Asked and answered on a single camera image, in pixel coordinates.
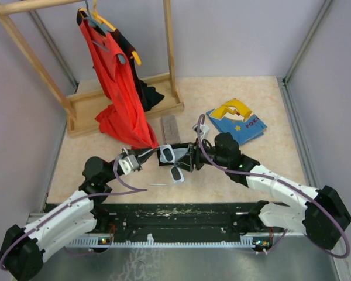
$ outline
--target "white wall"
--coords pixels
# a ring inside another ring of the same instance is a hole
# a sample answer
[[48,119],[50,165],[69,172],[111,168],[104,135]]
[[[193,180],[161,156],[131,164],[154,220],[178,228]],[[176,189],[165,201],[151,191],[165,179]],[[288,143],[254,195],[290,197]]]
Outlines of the white wall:
[[320,182],[351,213],[351,0],[335,1],[290,90]]
[[[283,77],[322,3],[172,0],[176,75]],[[77,80],[95,77],[75,21],[83,6],[80,2],[39,11]],[[137,49],[143,61],[139,76],[168,71],[162,0],[99,0],[98,11]]]
[[[70,93],[28,15],[13,17],[61,90]],[[23,226],[44,198],[64,111],[0,25],[0,247],[6,230]],[[9,274],[0,271],[0,280]]]

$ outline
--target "wooden clothes rack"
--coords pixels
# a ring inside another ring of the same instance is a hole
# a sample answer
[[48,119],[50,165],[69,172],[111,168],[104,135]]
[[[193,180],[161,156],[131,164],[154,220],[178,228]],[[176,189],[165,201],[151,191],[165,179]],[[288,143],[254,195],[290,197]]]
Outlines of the wooden clothes rack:
[[[0,4],[1,25],[39,73],[39,76],[47,84],[54,97],[65,109],[67,113],[67,130],[71,137],[87,135],[98,131],[99,123],[95,120],[95,117],[109,104],[112,104],[112,101],[105,96],[101,88],[99,90],[66,97],[58,88],[51,75],[47,72],[44,65],[36,56],[35,52],[32,50],[17,26],[13,23],[9,15],[81,1],[82,0],[24,0],[4,5]],[[163,5],[169,72],[143,79],[145,83],[156,87],[156,90],[165,96],[162,102],[153,107],[151,111],[146,112],[147,119],[174,114],[184,110],[183,99],[177,90],[174,74],[173,28],[171,22],[170,0],[163,0]]]

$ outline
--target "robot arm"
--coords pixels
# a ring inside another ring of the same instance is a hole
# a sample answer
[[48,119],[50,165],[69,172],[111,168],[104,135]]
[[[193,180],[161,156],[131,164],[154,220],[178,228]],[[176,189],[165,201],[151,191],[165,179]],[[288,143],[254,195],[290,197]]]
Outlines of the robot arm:
[[[238,143],[228,133],[219,134],[215,138],[215,146],[207,144],[203,143],[203,148],[216,165],[243,172],[243,174],[226,172],[231,180],[248,188],[269,193],[285,204],[259,201],[244,217],[246,224],[255,225],[257,229],[281,227],[301,232],[324,249],[334,248],[341,236],[335,225],[313,203],[281,182],[296,186],[314,199],[345,230],[351,222],[351,216],[333,188],[325,186],[320,190],[303,186],[275,174],[258,161],[242,154]],[[164,146],[161,149],[124,149],[118,157],[118,175],[141,170],[141,165],[156,151],[159,165],[172,165],[172,170],[183,169],[192,172],[194,169],[201,169],[204,164],[211,164],[197,143]],[[271,179],[248,173],[270,175]],[[86,162],[82,174],[85,181],[68,200],[38,221],[23,228],[14,225],[7,231],[0,251],[0,260],[5,269],[17,280],[31,279],[60,248],[86,232],[99,229],[103,220],[100,216],[102,213],[100,205],[107,195],[114,195],[110,193],[112,189],[106,185],[116,178],[113,162],[108,163],[98,157],[92,157]]]

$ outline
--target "beige countertop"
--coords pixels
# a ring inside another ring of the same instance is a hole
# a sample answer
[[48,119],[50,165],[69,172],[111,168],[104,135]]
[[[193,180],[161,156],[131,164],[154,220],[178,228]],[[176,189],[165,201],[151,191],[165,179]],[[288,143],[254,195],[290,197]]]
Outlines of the beige countertop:
[[[196,134],[191,127],[201,113],[206,113],[222,103],[237,98],[244,102],[268,126],[261,136],[240,149],[246,155],[258,160],[267,168],[301,184],[305,183],[290,125],[283,105],[280,89],[275,76],[265,77],[201,77],[178,78],[177,87],[183,97],[185,111],[177,116],[181,142],[193,142]],[[213,143],[218,134],[211,127],[208,139]],[[163,144],[160,120],[149,122],[159,143]],[[71,139],[65,135],[58,158],[47,203],[61,203],[83,182],[82,171],[86,160],[99,156],[113,160],[128,145],[112,137],[94,133]],[[185,182],[173,184],[169,167],[158,167],[157,158],[152,156],[143,170],[122,179],[147,192],[126,196],[110,196],[106,203],[217,203],[273,201],[268,194],[250,190],[232,182],[222,171],[205,165],[200,171],[184,171]],[[168,186],[150,186],[151,183],[166,183]],[[109,185],[114,191],[125,191],[117,181]]]

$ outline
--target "book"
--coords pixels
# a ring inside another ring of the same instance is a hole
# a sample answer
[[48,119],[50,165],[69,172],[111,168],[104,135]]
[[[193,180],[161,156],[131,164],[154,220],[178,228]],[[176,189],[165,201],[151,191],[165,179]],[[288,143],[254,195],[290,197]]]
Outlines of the book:
[[207,112],[220,133],[231,133],[239,145],[264,135],[265,123],[244,103],[234,98]]

